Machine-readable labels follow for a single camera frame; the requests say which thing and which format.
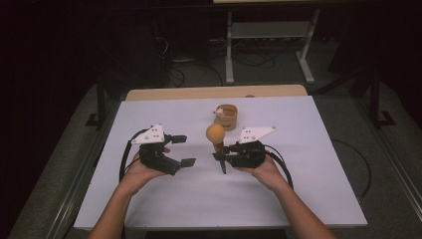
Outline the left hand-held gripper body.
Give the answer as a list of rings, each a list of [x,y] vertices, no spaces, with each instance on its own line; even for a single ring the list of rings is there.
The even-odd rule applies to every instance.
[[[130,144],[139,145],[136,161],[148,168],[175,175],[181,168],[181,162],[167,157],[164,153],[165,146],[172,140],[173,136],[165,134],[163,126],[158,123],[137,132],[130,140]]]

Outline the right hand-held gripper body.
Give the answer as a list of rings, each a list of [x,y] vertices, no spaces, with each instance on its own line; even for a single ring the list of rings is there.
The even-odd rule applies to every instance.
[[[238,141],[235,144],[234,152],[228,161],[233,167],[256,168],[260,166],[266,157],[264,145],[261,139],[274,132],[275,126],[244,127]]]

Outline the orange ball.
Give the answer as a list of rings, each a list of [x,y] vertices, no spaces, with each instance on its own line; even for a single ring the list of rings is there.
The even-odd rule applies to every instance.
[[[217,124],[212,123],[206,129],[206,137],[213,144],[215,152],[223,153],[225,129]],[[218,161],[223,173],[226,173],[225,161]]]

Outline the tan bear pen holder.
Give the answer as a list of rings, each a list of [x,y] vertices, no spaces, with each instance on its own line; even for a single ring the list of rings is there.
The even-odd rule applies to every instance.
[[[214,122],[226,131],[234,130],[237,126],[238,109],[234,105],[220,105],[214,111]]]

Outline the person's left hand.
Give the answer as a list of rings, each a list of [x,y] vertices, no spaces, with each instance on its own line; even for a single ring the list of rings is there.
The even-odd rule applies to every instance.
[[[149,168],[141,163],[140,156],[137,153],[128,167],[123,179],[117,187],[117,191],[124,195],[133,196],[147,182],[158,176],[162,176],[163,172]]]

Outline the person's right hand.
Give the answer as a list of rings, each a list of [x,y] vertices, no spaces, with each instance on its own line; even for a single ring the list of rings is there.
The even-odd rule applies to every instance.
[[[264,184],[273,192],[280,191],[284,187],[289,187],[283,178],[274,160],[267,155],[264,162],[256,168],[237,167],[237,170],[252,174],[258,181]]]

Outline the white table mat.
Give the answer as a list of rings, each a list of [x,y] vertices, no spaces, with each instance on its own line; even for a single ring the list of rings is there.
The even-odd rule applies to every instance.
[[[275,195],[252,175],[220,165],[206,128],[220,99],[124,102],[75,222],[92,228],[118,183],[121,158],[135,154],[127,141],[139,130],[161,123],[186,142],[171,146],[170,157],[195,158],[190,168],[148,182],[132,199],[125,225],[141,229],[281,228],[289,222]],[[225,143],[238,140],[246,126],[268,126],[262,142],[279,151],[294,190],[313,213],[332,227],[363,226],[364,214],[311,97],[235,98],[237,127]]]

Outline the black metal stand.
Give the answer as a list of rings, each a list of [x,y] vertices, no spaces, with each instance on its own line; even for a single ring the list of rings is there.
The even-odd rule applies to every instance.
[[[96,89],[97,111],[94,114],[90,114],[86,121],[86,126],[94,126],[97,130],[100,130],[106,121],[106,91],[102,75],[97,77]]]
[[[395,121],[389,112],[379,110],[380,79],[377,71],[372,69],[370,75],[369,118],[376,128],[395,125]]]

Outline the grey metal shelf stand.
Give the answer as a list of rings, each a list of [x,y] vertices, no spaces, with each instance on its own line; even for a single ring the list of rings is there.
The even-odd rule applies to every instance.
[[[320,9],[313,11],[312,17],[308,21],[285,21],[285,22],[233,22],[232,13],[228,13],[225,73],[226,83],[234,84],[234,69],[232,60],[233,40],[245,39],[286,39],[303,38],[303,47],[296,51],[297,60],[308,84],[313,84],[316,80],[307,62],[307,53],[313,39]]]

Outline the aluminium frame rail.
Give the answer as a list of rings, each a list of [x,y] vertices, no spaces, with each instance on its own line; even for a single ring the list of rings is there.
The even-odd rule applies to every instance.
[[[73,228],[119,106],[118,101],[94,102],[92,109],[83,108],[80,117],[71,119],[48,170],[51,192],[61,197],[45,239],[65,239]]]
[[[378,145],[384,152],[387,160],[389,161],[393,174],[395,175],[398,184],[400,185],[405,196],[407,197],[415,214],[418,216],[419,220],[422,221],[422,194],[419,192],[419,190],[413,183],[409,174],[402,165],[398,154],[394,151],[393,147],[388,142],[382,129],[380,127],[377,127],[375,123],[370,119],[369,109],[365,106],[364,102],[360,99],[353,99],[353,102],[356,105],[361,117],[364,119],[367,127],[374,135]]]

